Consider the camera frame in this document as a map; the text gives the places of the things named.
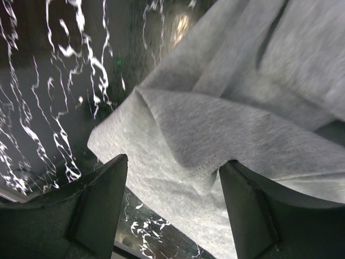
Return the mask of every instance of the gray cloth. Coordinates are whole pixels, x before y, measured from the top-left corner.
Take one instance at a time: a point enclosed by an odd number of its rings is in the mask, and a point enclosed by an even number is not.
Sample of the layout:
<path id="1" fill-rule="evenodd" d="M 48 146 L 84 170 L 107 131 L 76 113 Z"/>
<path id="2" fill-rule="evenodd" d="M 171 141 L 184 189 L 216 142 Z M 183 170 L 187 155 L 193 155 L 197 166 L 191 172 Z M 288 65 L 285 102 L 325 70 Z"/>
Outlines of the gray cloth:
<path id="1" fill-rule="evenodd" d="M 237 159 L 345 203 L 345 148 L 314 131 L 345 120 L 343 0 L 219 0 L 95 128 L 102 161 L 217 258 L 237 258 L 217 169 Z"/>

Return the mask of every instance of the towel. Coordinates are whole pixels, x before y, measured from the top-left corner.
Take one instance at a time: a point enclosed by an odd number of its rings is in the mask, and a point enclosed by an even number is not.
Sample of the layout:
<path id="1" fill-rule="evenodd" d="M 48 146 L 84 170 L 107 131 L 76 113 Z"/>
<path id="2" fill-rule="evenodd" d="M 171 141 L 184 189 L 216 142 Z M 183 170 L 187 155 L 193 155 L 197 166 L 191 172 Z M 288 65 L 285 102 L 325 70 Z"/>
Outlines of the towel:
<path id="1" fill-rule="evenodd" d="M 218 0 L 88 140 L 127 187 L 216 258 L 236 259 L 218 168 L 238 160 L 345 203 L 343 0 Z"/>

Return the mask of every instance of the black marble surface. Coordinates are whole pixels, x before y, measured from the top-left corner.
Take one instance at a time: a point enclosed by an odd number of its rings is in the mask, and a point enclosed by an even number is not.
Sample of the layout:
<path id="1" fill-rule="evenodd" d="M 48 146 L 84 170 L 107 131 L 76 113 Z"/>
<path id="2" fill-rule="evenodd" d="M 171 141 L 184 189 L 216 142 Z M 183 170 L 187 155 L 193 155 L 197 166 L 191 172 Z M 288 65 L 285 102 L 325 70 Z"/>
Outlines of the black marble surface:
<path id="1" fill-rule="evenodd" d="M 216 0 L 1 0 L 0 189 L 27 199 L 97 168 L 101 123 Z M 116 240 L 213 258 L 129 190 Z"/>

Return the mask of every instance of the marble table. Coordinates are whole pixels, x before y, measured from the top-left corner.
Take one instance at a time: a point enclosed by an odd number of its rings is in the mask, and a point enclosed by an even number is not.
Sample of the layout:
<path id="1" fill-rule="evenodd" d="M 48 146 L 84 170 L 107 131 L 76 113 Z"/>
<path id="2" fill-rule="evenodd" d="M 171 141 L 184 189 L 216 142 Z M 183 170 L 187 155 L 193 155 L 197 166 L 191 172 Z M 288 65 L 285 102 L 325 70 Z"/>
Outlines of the marble table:
<path id="1" fill-rule="evenodd" d="M 97 168 L 91 130 L 215 1 L 2 0 L 0 193 L 25 201 Z M 129 189 L 116 241 L 149 258 L 213 258 Z"/>

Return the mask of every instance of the gray fabric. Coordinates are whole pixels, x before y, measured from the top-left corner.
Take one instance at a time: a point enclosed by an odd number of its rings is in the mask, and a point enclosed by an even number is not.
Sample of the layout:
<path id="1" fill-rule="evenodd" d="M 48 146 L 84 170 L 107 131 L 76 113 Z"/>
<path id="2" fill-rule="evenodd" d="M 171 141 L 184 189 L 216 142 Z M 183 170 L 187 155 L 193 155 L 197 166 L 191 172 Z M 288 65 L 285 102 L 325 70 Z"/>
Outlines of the gray fabric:
<path id="1" fill-rule="evenodd" d="M 219 0 L 88 141 L 128 154 L 127 186 L 217 258 L 237 258 L 228 160 L 345 203 L 345 149 L 314 133 L 345 120 L 345 3 L 285 3 Z"/>

